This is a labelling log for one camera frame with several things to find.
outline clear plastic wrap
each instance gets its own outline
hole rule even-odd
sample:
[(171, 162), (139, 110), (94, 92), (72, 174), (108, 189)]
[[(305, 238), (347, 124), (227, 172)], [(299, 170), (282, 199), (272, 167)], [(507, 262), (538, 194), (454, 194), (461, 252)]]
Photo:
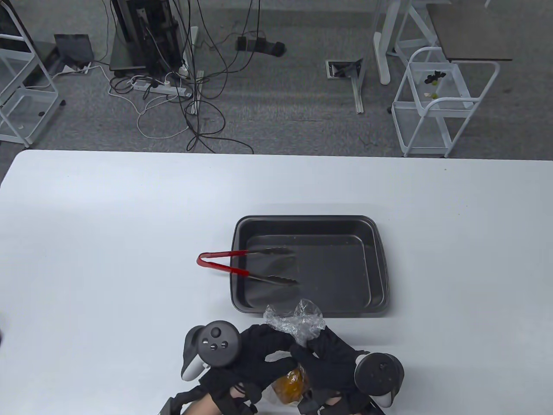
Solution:
[(291, 334), (303, 347), (308, 340), (319, 337), (321, 330), (326, 327), (321, 310), (305, 298), (300, 300), (293, 312), (278, 312), (268, 305), (263, 317), (273, 329)]

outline plastic bag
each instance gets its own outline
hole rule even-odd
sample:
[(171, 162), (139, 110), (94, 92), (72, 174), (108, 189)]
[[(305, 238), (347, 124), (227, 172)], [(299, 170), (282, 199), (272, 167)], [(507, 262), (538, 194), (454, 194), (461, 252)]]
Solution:
[(299, 402), (301, 395), (309, 388), (307, 379), (300, 369), (294, 369), (278, 378), (271, 385), (279, 401), (285, 405)]
[(300, 300), (293, 312), (279, 313), (272, 305), (268, 305), (263, 317), (273, 329), (291, 334), (303, 347), (308, 340), (319, 337), (321, 330), (326, 327), (321, 310), (305, 298)]

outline metal tongs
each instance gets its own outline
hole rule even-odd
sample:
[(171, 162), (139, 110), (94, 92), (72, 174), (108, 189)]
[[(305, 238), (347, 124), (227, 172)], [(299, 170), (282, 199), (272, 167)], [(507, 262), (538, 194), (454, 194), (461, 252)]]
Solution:
[(286, 277), (279, 277), (277, 275), (259, 275), (253, 272), (250, 272), (246, 269), (234, 268), (228, 265), (218, 264), (216, 262), (204, 261), (204, 258), (225, 258), (225, 257), (239, 257), (251, 254), (261, 254), (261, 255), (290, 255), (294, 251), (288, 248), (266, 248), (262, 250), (251, 250), (251, 251), (223, 251), (223, 252), (204, 252), (198, 256), (196, 263), (200, 267), (218, 269), (219, 271), (231, 272), (242, 277), (249, 277), (257, 279), (259, 281), (268, 282), (278, 286), (295, 286), (299, 284), (296, 280)]

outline hand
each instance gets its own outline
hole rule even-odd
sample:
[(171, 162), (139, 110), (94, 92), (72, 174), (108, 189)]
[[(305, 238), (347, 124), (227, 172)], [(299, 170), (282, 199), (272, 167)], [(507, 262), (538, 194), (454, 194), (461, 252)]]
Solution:
[(297, 344), (290, 353), (305, 369), (313, 389), (329, 389), (342, 393), (357, 391), (353, 374), (358, 352), (328, 327), (318, 338), (309, 340), (306, 349)]
[(226, 395), (231, 387), (236, 387), (245, 392), (249, 400), (257, 402), (264, 389), (298, 366), (292, 357), (276, 362), (265, 362), (265, 358), (277, 350), (288, 351), (295, 341), (291, 335), (276, 331), (266, 324), (255, 324), (240, 336), (242, 349), (238, 358), (226, 367), (209, 369), (200, 378), (200, 384), (214, 398)]

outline black baking tray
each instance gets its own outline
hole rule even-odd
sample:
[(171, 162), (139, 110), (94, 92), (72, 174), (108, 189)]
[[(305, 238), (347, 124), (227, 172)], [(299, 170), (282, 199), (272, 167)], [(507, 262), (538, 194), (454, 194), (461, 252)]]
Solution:
[(293, 278), (282, 287), (231, 273), (231, 297), (243, 313), (268, 304), (293, 310), (301, 298), (325, 317), (378, 317), (389, 303), (386, 259), (376, 224), (366, 216), (246, 216), (238, 221), (233, 250), (287, 247), (288, 258), (232, 257), (231, 266)]

